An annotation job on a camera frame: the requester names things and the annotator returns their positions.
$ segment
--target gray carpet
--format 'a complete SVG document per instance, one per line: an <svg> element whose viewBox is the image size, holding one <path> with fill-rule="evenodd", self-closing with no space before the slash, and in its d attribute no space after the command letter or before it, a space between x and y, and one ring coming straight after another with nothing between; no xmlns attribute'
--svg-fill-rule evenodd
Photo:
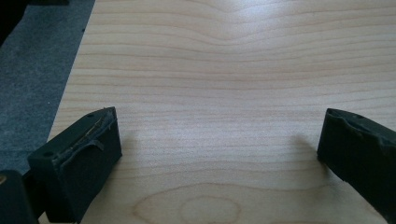
<svg viewBox="0 0 396 224"><path fill-rule="evenodd" d="M0 170L47 142L94 0L28 6L0 48Z"/></svg>

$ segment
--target light wood tabletop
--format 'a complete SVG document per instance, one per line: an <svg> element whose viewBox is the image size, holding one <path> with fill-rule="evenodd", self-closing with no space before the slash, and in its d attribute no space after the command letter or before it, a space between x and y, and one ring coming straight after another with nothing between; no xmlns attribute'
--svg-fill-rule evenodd
<svg viewBox="0 0 396 224"><path fill-rule="evenodd" d="M396 2L97 0L50 137L109 106L83 224L386 223L316 150L328 107L396 130Z"/></svg>

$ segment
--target screw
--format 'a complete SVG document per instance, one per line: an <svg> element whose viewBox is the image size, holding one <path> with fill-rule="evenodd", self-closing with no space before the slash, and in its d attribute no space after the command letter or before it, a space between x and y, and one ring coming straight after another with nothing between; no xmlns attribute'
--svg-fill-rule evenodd
<svg viewBox="0 0 396 224"><path fill-rule="evenodd" d="M7 176L6 175L0 175L0 185L2 185L4 182L6 182Z"/></svg>

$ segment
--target wood grain pattern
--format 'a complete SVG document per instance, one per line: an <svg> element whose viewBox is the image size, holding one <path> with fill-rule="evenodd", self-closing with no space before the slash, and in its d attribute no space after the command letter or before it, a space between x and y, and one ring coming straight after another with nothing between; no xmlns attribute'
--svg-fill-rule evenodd
<svg viewBox="0 0 396 224"><path fill-rule="evenodd" d="M396 129L395 62L395 1L98 0L50 136L118 110L83 223L386 223L316 147L328 107Z"/></svg>

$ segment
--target gray floor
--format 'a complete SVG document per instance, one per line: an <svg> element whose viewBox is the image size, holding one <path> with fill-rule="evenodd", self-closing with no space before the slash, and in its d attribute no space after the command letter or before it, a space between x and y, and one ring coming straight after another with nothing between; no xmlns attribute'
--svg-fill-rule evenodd
<svg viewBox="0 0 396 224"><path fill-rule="evenodd" d="M46 143L94 0L28 6L0 48L0 170Z"/></svg>

